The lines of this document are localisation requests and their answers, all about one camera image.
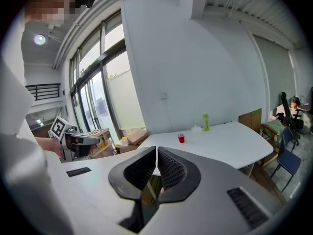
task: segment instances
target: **white table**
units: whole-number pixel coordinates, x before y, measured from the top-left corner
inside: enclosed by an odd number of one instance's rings
[[[216,125],[209,132],[195,134],[182,131],[185,143],[179,143],[177,132],[150,135],[139,148],[164,146],[219,160],[239,169],[248,165],[250,172],[256,161],[273,152],[273,147],[252,129],[238,122]],[[157,168],[154,175],[160,176]]]

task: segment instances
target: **black mesh grille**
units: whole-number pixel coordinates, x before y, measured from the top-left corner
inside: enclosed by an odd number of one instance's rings
[[[133,186],[143,190],[156,167],[156,154],[148,153],[124,170],[124,177]]]
[[[80,174],[83,174],[83,173],[86,173],[86,172],[89,172],[89,171],[91,171],[91,170],[88,167],[84,167],[84,168],[81,168],[81,169],[67,171],[67,175],[69,177],[73,177],[73,176],[77,176],[77,175],[80,175]]]
[[[158,151],[158,168],[162,176],[162,182],[164,190],[167,190],[178,183],[180,183],[186,177],[186,167],[170,158],[162,151]]]
[[[227,193],[251,228],[257,228],[268,220],[268,217],[240,188],[228,190]]]

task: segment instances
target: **window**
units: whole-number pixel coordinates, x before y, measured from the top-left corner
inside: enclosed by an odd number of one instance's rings
[[[70,93],[81,131],[109,128],[115,144],[122,132],[145,127],[123,39],[121,13],[117,12],[102,21],[77,49],[69,69]],[[97,60],[101,53],[106,54]]]
[[[94,47],[86,54],[86,56],[79,63],[79,74],[91,65],[94,60],[100,56],[100,41],[98,41]]]
[[[121,24],[104,37],[105,50],[109,49],[110,47],[115,45],[118,41],[122,40],[123,38],[124,38],[124,31],[123,31],[123,25]]]
[[[115,57],[109,63],[107,63],[108,79],[119,76],[120,74],[130,70],[127,52]]]

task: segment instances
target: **white wall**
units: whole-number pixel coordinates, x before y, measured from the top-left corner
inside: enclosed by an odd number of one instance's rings
[[[262,108],[260,61],[242,25],[231,19],[189,20],[179,0],[124,0],[122,20],[138,101],[150,133],[237,121]],[[166,93],[167,99],[161,100]]]
[[[297,67],[298,81],[297,94],[305,96],[311,101],[311,88],[313,87],[313,57],[312,50],[309,48],[300,48],[294,51]]]
[[[25,65],[25,79],[27,85],[54,84],[61,82],[61,71],[52,67],[40,65]]]

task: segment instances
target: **chair leg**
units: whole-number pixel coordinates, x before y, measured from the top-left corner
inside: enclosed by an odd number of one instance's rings
[[[271,175],[270,178],[272,178],[272,176],[274,176],[275,172],[279,169],[280,164],[276,167],[276,169],[274,170],[273,174]]]
[[[291,149],[291,152],[293,151],[293,149],[295,148],[295,144],[298,142],[298,140],[292,141],[293,142],[293,147]]]
[[[281,192],[283,192],[283,191],[286,189],[287,185],[290,183],[290,181],[292,180],[292,178],[293,178],[293,175],[292,175],[291,178],[288,180],[287,184],[285,185],[285,187],[282,189]]]

